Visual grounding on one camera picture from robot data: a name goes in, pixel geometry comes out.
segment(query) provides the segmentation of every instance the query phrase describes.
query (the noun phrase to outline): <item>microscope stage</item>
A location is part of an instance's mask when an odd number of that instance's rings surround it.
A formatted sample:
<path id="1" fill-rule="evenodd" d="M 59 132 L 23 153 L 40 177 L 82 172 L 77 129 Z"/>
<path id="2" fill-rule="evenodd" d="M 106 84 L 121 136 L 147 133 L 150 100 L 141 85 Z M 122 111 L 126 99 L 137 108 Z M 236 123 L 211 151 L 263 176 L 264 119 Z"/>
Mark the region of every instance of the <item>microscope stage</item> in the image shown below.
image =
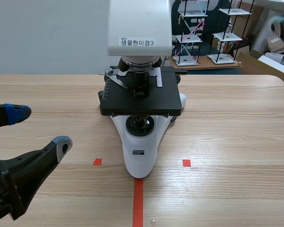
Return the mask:
<path id="1" fill-rule="evenodd" d="M 163 87 L 157 87 L 157 78 L 149 77 L 149 96 L 133 96 L 134 75 L 128 72 L 125 77 L 117 76 L 128 89 L 112 80 L 106 81 L 100 110 L 103 116 L 118 115 L 181 115 L 181 99 L 174 72 L 161 72 Z"/>

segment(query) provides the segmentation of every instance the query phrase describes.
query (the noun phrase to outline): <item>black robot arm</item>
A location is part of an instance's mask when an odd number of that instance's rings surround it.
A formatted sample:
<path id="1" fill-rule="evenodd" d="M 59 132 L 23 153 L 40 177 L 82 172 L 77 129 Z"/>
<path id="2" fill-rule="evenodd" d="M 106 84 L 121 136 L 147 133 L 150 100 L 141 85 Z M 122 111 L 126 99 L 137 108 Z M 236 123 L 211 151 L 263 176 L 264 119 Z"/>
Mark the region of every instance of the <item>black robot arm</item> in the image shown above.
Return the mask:
<path id="1" fill-rule="evenodd" d="M 30 114 L 28 106 L 0 105 L 0 127 L 22 122 Z M 59 136 L 41 150 L 0 160 L 0 219 L 9 213 L 14 220 L 25 214 L 41 184 L 71 147 L 69 137 Z"/>

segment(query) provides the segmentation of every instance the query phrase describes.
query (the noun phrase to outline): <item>red tape line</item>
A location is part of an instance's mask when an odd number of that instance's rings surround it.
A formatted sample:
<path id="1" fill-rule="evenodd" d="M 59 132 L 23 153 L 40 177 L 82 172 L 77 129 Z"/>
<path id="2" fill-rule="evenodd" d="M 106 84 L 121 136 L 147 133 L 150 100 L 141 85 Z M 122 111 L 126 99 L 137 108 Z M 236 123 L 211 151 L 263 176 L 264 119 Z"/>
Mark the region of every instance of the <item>red tape line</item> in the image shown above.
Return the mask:
<path id="1" fill-rule="evenodd" d="M 133 227 L 143 227 L 143 179 L 134 180 Z"/>

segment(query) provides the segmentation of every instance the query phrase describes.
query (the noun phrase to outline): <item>red tape marker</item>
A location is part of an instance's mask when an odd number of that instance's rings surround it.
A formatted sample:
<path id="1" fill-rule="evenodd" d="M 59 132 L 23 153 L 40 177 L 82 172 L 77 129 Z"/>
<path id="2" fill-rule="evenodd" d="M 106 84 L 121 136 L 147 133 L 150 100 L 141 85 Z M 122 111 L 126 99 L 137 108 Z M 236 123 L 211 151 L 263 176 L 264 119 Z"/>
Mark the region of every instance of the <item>red tape marker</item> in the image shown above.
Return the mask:
<path id="1" fill-rule="evenodd" d="M 96 158 L 96 160 L 93 163 L 93 166 L 101 166 L 102 165 L 102 159 Z"/>
<path id="2" fill-rule="evenodd" d="M 183 167 L 191 167 L 190 159 L 183 159 Z"/>
<path id="3" fill-rule="evenodd" d="M 143 179 L 134 180 L 133 227 L 143 227 Z"/>

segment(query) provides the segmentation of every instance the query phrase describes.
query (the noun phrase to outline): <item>microscope base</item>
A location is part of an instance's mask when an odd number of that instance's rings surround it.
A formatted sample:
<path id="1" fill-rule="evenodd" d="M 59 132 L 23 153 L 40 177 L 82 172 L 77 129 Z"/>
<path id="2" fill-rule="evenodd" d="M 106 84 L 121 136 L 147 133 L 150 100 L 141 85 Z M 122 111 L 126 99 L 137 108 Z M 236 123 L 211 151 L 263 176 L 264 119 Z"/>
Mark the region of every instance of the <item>microscope base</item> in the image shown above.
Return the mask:
<path id="1" fill-rule="evenodd" d="M 186 96 L 180 94 L 182 108 L 186 104 Z M 111 117 L 121 137 L 123 156 L 127 171 L 135 178 L 146 177 L 153 169 L 160 141 L 172 120 L 172 116 L 152 116 L 155 126 L 151 134 L 143 137 L 131 135 L 126 128 L 126 120 L 130 116 Z"/>

